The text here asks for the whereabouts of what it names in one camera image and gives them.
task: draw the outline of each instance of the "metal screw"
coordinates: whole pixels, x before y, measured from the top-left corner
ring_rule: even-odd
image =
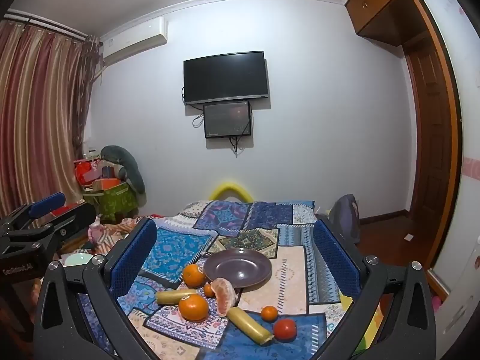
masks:
[[[375,266],[378,264],[378,257],[374,256],[373,254],[368,255],[365,259],[371,266]]]
[[[50,264],[49,264],[49,269],[51,271],[53,271],[54,269],[57,269],[58,266],[60,265],[60,263],[58,261],[52,261]]]
[[[418,261],[412,261],[412,268],[416,271],[419,271],[422,269],[422,264],[420,264]]]
[[[104,259],[105,257],[103,257],[101,254],[97,254],[96,256],[92,257],[92,263],[95,266],[99,266],[100,264],[102,264]]]

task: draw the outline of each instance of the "striped curtain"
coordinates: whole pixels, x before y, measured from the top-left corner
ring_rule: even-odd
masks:
[[[0,22],[0,217],[59,191],[68,203],[81,198],[73,161],[81,155],[94,51],[98,41]]]

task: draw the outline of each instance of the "plush toy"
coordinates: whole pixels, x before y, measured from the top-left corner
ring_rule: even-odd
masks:
[[[100,152],[100,157],[102,160],[122,165],[126,170],[127,181],[133,190],[141,195],[145,193],[145,184],[138,170],[137,162],[126,149],[115,145],[105,146]]]

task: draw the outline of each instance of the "curtain rod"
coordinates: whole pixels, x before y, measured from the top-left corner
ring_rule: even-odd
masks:
[[[87,38],[87,34],[84,34],[83,32],[76,31],[73,28],[64,26],[51,20],[44,19],[37,15],[31,15],[25,12],[9,9],[3,17],[4,19],[18,21],[20,23],[33,24],[46,30],[54,31],[61,35],[75,38],[82,42]]]

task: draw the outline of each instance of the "television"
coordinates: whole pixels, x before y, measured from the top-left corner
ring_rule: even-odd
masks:
[[[251,135],[251,109],[248,101],[203,106],[205,138]]]
[[[185,104],[268,97],[263,51],[183,61],[183,87]]]

